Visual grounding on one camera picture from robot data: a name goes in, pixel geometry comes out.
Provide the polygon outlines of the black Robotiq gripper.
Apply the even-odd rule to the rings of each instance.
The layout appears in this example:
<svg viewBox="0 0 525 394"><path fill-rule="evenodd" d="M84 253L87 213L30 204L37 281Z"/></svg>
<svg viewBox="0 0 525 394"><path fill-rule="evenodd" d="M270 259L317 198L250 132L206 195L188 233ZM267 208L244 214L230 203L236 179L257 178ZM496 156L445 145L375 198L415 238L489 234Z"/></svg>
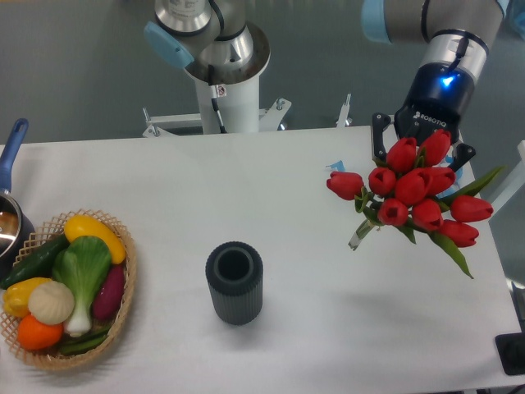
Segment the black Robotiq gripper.
<svg viewBox="0 0 525 394"><path fill-rule="evenodd" d="M446 64L428 63L418 69L402 107L395 113L397 136L413 137L421 144L438 130L448 131L453 144L459 140L459 123L466 112L475 83L461 69L452 71ZM383 134L393 123L382 112L372 114L372 155L386 161ZM458 143L453 148L449 168L457 172L477 154L469 144Z"/></svg>

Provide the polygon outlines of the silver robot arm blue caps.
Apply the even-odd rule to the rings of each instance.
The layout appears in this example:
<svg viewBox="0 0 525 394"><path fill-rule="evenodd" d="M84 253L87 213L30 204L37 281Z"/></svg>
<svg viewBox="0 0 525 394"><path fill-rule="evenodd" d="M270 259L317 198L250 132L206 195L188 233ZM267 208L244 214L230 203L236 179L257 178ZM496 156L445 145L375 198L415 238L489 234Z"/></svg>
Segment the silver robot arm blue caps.
<svg viewBox="0 0 525 394"><path fill-rule="evenodd" d="M475 155L460 142L466 112L500 25L506 1L366 1L361 23L378 43L427 44L427 51L393 124L398 137L422 143L439 129L451 134L459 170Z"/></svg>

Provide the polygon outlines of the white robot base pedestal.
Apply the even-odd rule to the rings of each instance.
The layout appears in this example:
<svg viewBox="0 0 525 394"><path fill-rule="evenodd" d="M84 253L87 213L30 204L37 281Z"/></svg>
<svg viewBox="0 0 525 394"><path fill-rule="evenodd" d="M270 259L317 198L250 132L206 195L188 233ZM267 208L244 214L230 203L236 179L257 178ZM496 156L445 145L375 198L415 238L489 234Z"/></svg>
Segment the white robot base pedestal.
<svg viewBox="0 0 525 394"><path fill-rule="evenodd" d="M247 21L243 1L156 1L144 27L150 48L194 82L203 133L278 131L291 108L260 106L259 79L270 61L267 36Z"/></svg>

